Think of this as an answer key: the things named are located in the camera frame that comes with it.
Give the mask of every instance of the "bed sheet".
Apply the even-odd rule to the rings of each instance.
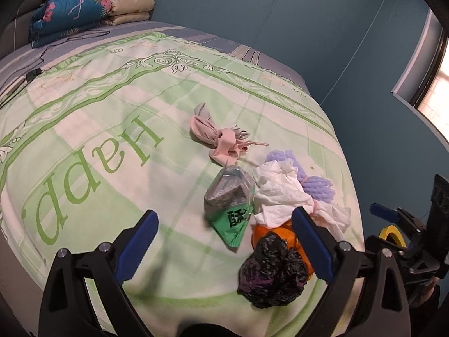
[[[213,48],[222,53],[240,58],[241,60],[254,63],[261,68],[268,69],[288,78],[303,88],[307,94],[310,94],[300,74],[258,50],[229,39],[183,26],[175,26],[157,21],[140,21],[115,27],[100,27],[37,49],[32,49],[30,44],[17,49],[15,52],[0,60],[0,96],[4,88],[14,78],[32,69],[41,67],[48,62],[52,62],[54,59],[70,54],[73,51],[80,52],[80,47],[95,46],[100,42],[114,40],[116,37],[148,30],[164,32],[174,37],[197,42],[205,47]]]
[[[284,307],[256,309],[237,295],[237,271],[252,252],[251,227],[231,251],[205,221],[203,196],[220,167],[192,139],[189,118],[205,101],[219,127],[237,123],[249,139],[269,143],[241,156],[238,164],[249,172],[268,151],[292,149],[308,175],[332,180],[335,203],[351,208],[345,236],[362,249],[342,149],[323,110],[299,85],[242,60],[240,45],[225,54],[174,37],[179,31],[107,35],[67,53],[61,45],[45,72],[13,93],[0,115],[2,233],[43,288],[58,249],[85,252],[113,241],[151,208],[159,232],[124,290],[156,337],[197,322],[248,337],[294,336],[325,283],[313,277]],[[88,287],[102,326],[113,330],[94,283]],[[336,333],[349,322],[359,291],[358,283]]]

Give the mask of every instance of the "metal screw head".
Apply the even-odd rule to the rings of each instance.
[[[393,256],[393,252],[391,251],[391,249],[382,249],[382,254],[388,258]]]
[[[58,257],[63,258],[67,254],[67,249],[60,249],[57,253]]]
[[[109,242],[103,242],[98,246],[98,249],[102,252],[108,252],[111,249],[111,244]]]
[[[344,252],[347,252],[347,251],[351,250],[351,244],[349,242],[346,242],[346,241],[341,241],[340,243],[338,243],[338,246]]]

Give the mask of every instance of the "bed headboard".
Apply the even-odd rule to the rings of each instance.
[[[0,59],[28,44],[31,16],[42,0],[25,0],[0,37]]]

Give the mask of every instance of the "window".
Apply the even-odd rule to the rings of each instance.
[[[414,95],[414,105],[449,141],[449,49],[442,34],[425,79]]]

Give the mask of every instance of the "transparent plastic bag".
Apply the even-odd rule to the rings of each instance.
[[[238,247],[252,212],[255,184],[239,166],[224,167],[204,196],[206,218],[223,241]]]

